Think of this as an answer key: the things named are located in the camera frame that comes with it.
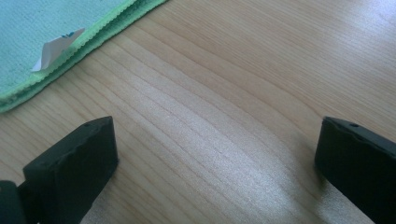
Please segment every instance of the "white tag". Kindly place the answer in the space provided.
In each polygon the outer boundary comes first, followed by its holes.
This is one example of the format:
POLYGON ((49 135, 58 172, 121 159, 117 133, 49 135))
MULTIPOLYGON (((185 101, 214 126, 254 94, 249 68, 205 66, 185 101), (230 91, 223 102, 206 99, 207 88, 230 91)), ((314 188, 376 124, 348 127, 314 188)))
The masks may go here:
POLYGON ((85 28, 82 28, 45 43, 42 55, 32 68, 32 72, 38 72, 42 69, 48 68, 50 64, 55 61, 84 31, 85 28))

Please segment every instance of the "light wood surface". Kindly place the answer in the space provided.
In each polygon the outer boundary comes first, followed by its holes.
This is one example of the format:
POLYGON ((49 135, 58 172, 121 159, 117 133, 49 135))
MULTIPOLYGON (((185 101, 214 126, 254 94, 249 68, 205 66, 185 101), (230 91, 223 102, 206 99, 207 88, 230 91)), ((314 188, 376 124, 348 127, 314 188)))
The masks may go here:
POLYGON ((396 3, 171 0, 0 115, 0 178, 113 116, 83 223, 371 223, 314 169, 323 116, 396 140, 396 3))

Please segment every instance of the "green towel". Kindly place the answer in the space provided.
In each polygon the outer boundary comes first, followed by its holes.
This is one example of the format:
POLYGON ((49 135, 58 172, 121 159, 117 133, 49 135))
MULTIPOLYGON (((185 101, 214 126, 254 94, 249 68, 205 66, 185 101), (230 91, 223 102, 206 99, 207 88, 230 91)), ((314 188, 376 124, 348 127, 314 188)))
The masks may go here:
POLYGON ((166 0, 14 0, 0 3, 0 112, 27 101, 93 49, 166 0), (85 32, 48 68, 31 69, 43 44, 85 32))

